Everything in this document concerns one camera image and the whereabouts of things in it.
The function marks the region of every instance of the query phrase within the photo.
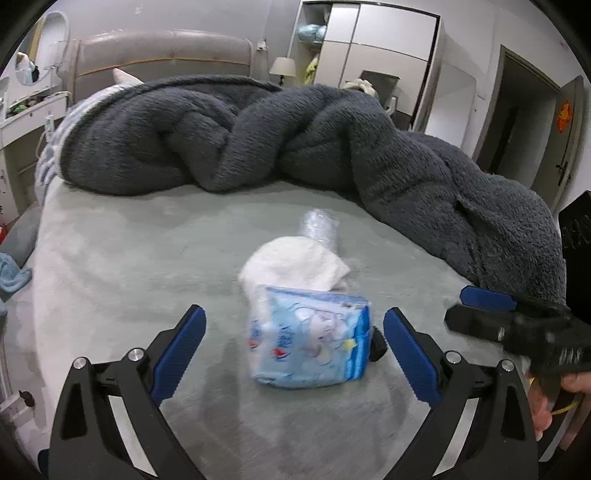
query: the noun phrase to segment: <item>light blue cloth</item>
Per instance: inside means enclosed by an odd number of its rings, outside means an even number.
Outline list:
[[[8,254],[0,252],[0,290],[15,293],[23,288],[33,276],[30,268],[22,270]],[[0,316],[6,315],[6,305],[0,300]]]

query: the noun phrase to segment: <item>gray fuzzy blanket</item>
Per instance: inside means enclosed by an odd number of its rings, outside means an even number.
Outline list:
[[[111,195],[186,183],[230,192],[275,174],[357,192],[369,213],[475,285],[564,301],[560,238],[541,198],[442,140],[396,130],[360,92],[236,76],[133,86],[73,125],[59,170]]]

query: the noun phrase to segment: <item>round mirror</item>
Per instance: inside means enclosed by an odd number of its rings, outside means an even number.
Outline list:
[[[18,47],[15,75],[23,85],[41,80],[62,58],[68,38],[68,22],[61,12],[41,17]]]

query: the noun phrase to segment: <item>human hand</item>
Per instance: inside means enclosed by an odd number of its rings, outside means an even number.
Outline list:
[[[526,377],[531,378],[531,375],[526,373]],[[578,412],[560,441],[560,447],[567,449],[583,426],[589,411],[591,411],[591,372],[565,375],[562,377],[560,384],[566,391],[585,394]],[[544,431],[552,423],[552,414],[548,411],[548,398],[542,393],[542,389],[537,383],[531,386],[527,398],[534,421],[535,438],[540,440]]]

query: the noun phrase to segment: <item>nightstand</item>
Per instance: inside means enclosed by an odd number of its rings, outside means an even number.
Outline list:
[[[0,123],[0,218],[10,224],[36,200],[35,149],[46,119],[62,119],[68,93],[60,92]]]

